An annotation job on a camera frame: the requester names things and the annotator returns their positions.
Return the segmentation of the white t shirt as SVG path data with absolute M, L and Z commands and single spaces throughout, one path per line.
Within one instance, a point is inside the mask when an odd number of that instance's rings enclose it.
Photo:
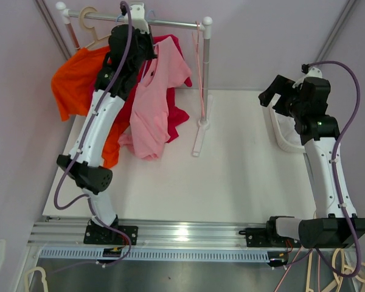
M 301 139 L 299 134 L 295 130 L 295 121 L 291 117 L 285 117 L 281 115 L 277 115 L 276 119 L 279 123 L 279 130 L 283 138 L 297 146 L 301 146 Z

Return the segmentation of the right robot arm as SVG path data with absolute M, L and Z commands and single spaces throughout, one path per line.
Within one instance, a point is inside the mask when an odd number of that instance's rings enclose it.
M 316 216 L 302 220 L 271 217 L 265 240 L 279 246 L 292 238 L 307 249 L 349 248 L 365 234 L 365 218 L 360 218 L 347 192 L 339 153 L 340 131 L 337 120 L 326 113 L 330 82 L 306 76 L 296 83 L 277 75 L 259 95 L 260 104 L 273 106 L 277 114 L 291 117 L 305 148 L 305 164 L 313 192 Z

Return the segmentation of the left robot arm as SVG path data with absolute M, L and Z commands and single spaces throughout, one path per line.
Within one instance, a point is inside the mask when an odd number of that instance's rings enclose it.
M 115 226 L 118 217 L 107 192 L 113 173 L 102 166 L 102 150 L 142 65 L 156 58 L 156 54 L 151 32 L 142 32 L 128 24 L 115 27 L 108 44 L 109 51 L 97 74 L 90 109 L 77 141 L 69 154 L 57 158 L 57 165 L 64 173 L 55 191 L 54 206 L 65 210 L 75 203 L 71 201 L 65 206 L 58 203 L 64 180 L 72 179 L 82 190 L 82 197 L 88 200 L 92 221 L 100 226 L 98 238 L 112 244 L 119 236 L 119 229 Z

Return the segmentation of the crimson t shirt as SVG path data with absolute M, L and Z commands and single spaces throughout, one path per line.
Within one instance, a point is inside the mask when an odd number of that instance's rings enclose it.
M 177 48 L 177 50 L 179 51 L 179 53 L 182 56 L 183 53 L 182 53 L 180 45 L 179 45 L 179 39 L 176 36 L 174 36 L 174 35 L 155 36 L 153 38 L 153 41 L 155 44 L 157 44 L 167 38 L 171 38 L 173 40 L 175 47 Z M 130 95 L 129 95 L 127 101 L 125 102 L 125 105 L 123 106 L 123 108 L 121 109 L 120 113 L 117 115 L 117 117 L 113 123 L 113 126 L 106 139 L 105 146 L 107 146 L 107 145 L 109 147 L 118 147 L 119 146 L 118 140 L 119 140 L 120 135 L 130 125 L 131 110 L 132 110 L 132 106 L 133 106 L 133 102 L 134 102 L 134 98 L 135 98 L 137 85 L 139 84 L 140 80 L 141 80 L 141 76 L 138 75 L 135 86 L 130 91 Z M 189 115 L 184 110 L 179 109 L 175 105 L 175 88 L 167 89 L 166 101 L 167 101 L 167 106 L 168 106 L 168 110 L 169 110 L 169 116 L 167 118 L 167 122 L 168 122 L 167 132 L 170 136 L 170 139 L 167 141 L 167 143 L 169 143 L 178 137 L 178 132 L 177 132 L 176 127 L 181 125 L 182 123 L 188 121 Z

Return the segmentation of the pink t shirt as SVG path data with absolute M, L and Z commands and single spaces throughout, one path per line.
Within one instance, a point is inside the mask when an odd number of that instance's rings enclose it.
M 171 38 L 157 43 L 155 52 L 157 59 L 151 61 L 143 81 L 137 85 L 130 130 L 119 138 L 119 145 L 145 160 L 159 159 L 170 139 L 167 89 L 188 85 L 192 74 Z

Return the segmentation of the pink wire hanger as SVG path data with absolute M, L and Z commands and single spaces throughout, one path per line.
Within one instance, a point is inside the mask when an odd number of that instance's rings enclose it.
M 194 33 L 192 33 L 192 40 L 195 50 L 195 61 L 196 61 L 196 71 L 198 74 L 198 87 L 200 92 L 200 104 L 201 104 L 201 118 L 200 122 L 203 123 L 206 118 L 206 112 L 205 112 L 205 106 L 204 106 L 204 97 L 203 97 L 203 81 L 201 76 L 201 65 L 200 65 L 200 50 L 199 50 L 199 44 L 200 44 L 200 24 L 198 21 L 195 22 L 196 25 L 196 36 L 194 36 Z

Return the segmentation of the blue wire hanger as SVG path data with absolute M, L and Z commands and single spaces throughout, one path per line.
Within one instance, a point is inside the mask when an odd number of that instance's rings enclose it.
M 153 15 L 153 17 L 156 16 L 156 13 L 153 9 L 149 10 L 145 16 L 145 20 L 147 23 L 149 23 L 150 20 L 153 20 L 153 18 L 150 16 L 150 15 Z M 117 18 L 116 18 L 116 23 L 119 22 L 120 19 L 124 18 L 124 16 L 122 14 L 120 14 Z M 140 79 L 140 83 L 143 81 L 144 79 L 144 75 L 146 74 L 146 71 L 148 69 L 148 65 L 151 64 L 151 61 L 148 61 L 146 60 L 144 65 L 143 65 L 143 68 L 142 68 L 142 75 L 141 75 L 141 79 Z

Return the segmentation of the orange t shirt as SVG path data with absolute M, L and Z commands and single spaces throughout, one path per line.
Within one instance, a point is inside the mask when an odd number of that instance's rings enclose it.
M 108 51 L 107 46 L 96 50 L 82 48 L 52 77 L 52 93 L 62 121 L 67 121 L 71 115 L 87 115 L 97 73 Z M 126 104 L 109 131 L 102 151 L 103 166 L 106 168 L 113 168 L 119 161 L 118 140 L 130 124 L 130 115 L 130 106 Z

